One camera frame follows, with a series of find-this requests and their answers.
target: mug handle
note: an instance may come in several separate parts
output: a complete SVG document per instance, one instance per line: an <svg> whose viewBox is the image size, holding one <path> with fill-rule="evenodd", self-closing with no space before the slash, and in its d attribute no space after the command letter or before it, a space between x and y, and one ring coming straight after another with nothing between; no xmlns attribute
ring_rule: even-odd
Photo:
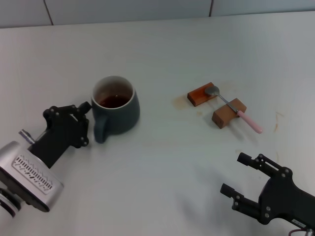
<svg viewBox="0 0 315 236"><path fill-rule="evenodd" d="M95 119L94 137L95 141L99 144L103 144L108 137L108 132L106 130L107 120L107 116L99 116Z"/></svg>

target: red wire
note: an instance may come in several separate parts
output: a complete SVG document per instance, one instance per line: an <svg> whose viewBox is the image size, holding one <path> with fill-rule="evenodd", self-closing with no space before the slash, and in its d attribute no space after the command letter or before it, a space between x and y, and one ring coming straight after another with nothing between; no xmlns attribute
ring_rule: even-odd
<svg viewBox="0 0 315 236"><path fill-rule="evenodd" d="M298 229L298 230L291 230L291 231L289 232L289 236L291 236L292 233L294 233L294 232L299 232L299 231L306 231L306 230L301 230L301 229Z"/></svg>

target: gray wall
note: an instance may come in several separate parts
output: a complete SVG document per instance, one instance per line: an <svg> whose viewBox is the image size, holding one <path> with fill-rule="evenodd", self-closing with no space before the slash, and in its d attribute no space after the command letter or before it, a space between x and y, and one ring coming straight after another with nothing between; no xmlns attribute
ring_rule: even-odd
<svg viewBox="0 0 315 236"><path fill-rule="evenodd" d="M0 28L47 25L43 0L0 0Z"/></svg>
<svg viewBox="0 0 315 236"><path fill-rule="evenodd" d="M315 10L315 0L214 0L211 16Z"/></svg>
<svg viewBox="0 0 315 236"><path fill-rule="evenodd" d="M55 25L209 16L211 0L46 0Z"/></svg>

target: brown liquid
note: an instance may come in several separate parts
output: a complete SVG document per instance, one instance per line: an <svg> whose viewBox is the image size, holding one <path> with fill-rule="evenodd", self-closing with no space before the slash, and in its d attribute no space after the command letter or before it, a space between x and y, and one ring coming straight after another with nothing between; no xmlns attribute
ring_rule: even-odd
<svg viewBox="0 0 315 236"><path fill-rule="evenodd" d="M99 102L99 105L106 108L121 107L129 101L129 98L121 95L109 96Z"/></svg>

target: pink spoon handle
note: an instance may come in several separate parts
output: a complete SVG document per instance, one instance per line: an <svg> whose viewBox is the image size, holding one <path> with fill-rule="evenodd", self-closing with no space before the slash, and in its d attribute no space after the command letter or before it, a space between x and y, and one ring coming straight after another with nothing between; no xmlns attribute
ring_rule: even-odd
<svg viewBox="0 0 315 236"><path fill-rule="evenodd" d="M256 133L261 134L262 128L255 123L249 116L245 115L242 111L237 111L237 115L242 118Z"/></svg>

